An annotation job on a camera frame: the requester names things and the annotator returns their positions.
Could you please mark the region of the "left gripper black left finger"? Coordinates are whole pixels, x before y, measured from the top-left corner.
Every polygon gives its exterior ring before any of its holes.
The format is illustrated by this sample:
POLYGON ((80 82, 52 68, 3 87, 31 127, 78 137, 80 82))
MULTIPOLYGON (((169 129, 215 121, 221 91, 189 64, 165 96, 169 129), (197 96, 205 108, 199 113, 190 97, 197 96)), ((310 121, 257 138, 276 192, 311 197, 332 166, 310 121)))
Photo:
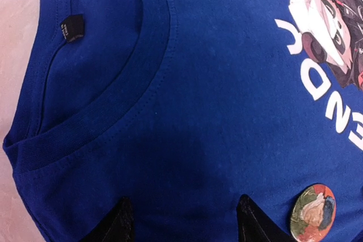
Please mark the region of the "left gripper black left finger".
POLYGON ((131 200, 123 197, 82 242, 133 242, 134 216, 131 200))

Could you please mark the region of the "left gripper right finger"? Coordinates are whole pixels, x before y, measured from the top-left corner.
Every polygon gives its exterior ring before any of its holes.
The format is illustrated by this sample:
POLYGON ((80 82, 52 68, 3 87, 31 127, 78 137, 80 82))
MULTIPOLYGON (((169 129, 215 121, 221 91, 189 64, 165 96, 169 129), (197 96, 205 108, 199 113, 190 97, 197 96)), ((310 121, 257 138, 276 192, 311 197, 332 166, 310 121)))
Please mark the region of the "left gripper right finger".
POLYGON ((248 195, 241 195, 236 211, 239 242, 295 242, 248 195))

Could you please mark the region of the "round brooch badge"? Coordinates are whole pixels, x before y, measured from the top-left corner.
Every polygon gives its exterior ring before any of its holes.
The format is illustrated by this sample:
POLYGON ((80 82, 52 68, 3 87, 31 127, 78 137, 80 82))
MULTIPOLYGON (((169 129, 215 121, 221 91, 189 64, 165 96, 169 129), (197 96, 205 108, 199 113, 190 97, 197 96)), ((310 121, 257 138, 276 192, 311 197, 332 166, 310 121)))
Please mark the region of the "round brooch badge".
POLYGON ((335 216, 336 200, 332 190, 324 184, 314 184, 300 194, 293 207, 290 233, 296 241, 322 241, 335 216))

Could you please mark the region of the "blue printed t-shirt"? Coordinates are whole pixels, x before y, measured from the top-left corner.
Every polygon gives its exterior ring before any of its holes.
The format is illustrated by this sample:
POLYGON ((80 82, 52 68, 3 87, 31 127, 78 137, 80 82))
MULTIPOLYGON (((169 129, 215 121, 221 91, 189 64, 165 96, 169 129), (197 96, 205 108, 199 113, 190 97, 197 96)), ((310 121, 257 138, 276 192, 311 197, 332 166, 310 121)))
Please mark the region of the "blue printed t-shirt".
POLYGON ((362 0, 40 0, 3 150, 46 241, 123 197, 135 241, 238 241, 243 194, 292 237, 314 184, 361 241, 362 0))

